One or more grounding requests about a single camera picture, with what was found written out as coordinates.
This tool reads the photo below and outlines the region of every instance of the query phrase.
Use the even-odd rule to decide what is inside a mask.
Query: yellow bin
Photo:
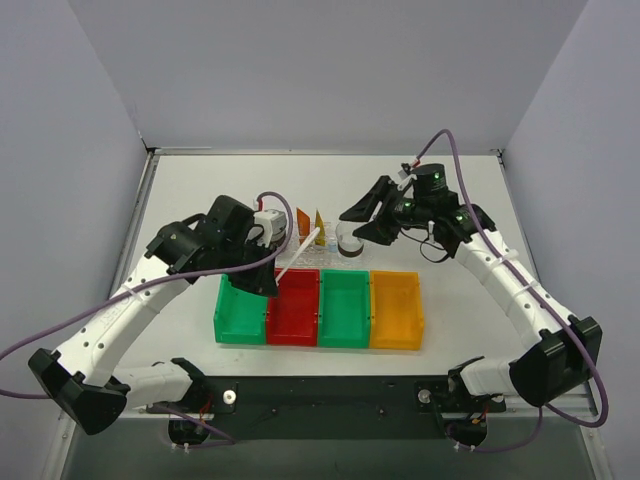
[[[424,314],[415,272],[371,271],[369,348],[420,350]]]

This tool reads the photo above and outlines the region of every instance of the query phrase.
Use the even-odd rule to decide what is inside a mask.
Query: robotic arm
[[[197,277],[158,285],[153,280],[264,259],[284,241],[285,227],[282,212],[254,212],[227,196],[219,196],[206,215],[162,227],[115,295],[132,294],[97,313],[53,352],[36,351],[29,367],[45,392],[89,435],[103,431],[125,408],[159,401],[204,404],[206,377],[184,359],[142,368],[118,367],[140,333]],[[251,293],[276,296],[274,265],[272,260],[232,273],[229,281]]]
[[[412,168],[404,164],[405,180],[396,184],[388,176],[378,179],[340,220],[368,222],[354,231],[381,245],[391,245],[401,229],[427,230],[451,258],[469,270],[487,289],[513,323],[527,352],[518,359],[475,358],[449,372],[453,395],[485,397],[517,394],[541,407],[591,377],[575,344],[548,310],[530,295],[535,290],[560,314],[595,362],[602,330],[591,317],[579,320],[558,303],[526,272],[518,252],[504,242],[494,222],[477,205],[472,208],[484,233],[500,257],[487,246],[466,205],[447,187],[444,166],[428,164]],[[413,187],[413,198],[405,197]],[[504,264],[511,262],[522,272],[523,286]]]

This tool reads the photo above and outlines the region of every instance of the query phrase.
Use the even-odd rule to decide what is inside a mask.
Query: red bin
[[[267,307],[267,344],[315,347],[318,344],[320,271],[291,269],[280,279],[278,297]]]

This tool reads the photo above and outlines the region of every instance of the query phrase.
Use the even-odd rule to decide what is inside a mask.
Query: gray wall
[[[603,428],[638,478],[640,4],[590,0],[508,144],[506,169],[540,276],[604,329]]]
[[[585,3],[70,0],[147,145],[396,154],[504,147]]]
[[[0,2],[0,59],[3,350],[105,298],[145,151],[66,1]],[[39,390],[34,348],[0,362],[3,388]],[[39,478],[57,411],[0,398],[0,477]]]

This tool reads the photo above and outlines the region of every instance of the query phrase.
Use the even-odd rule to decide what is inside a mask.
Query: gray floor
[[[534,419],[492,419],[487,446],[527,436]],[[508,454],[455,453],[449,440],[254,441],[171,452],[166,421],[123,419],[105,432],[76,433],[64,479],[592,479],[580,429],[545,417],[540,437]]]

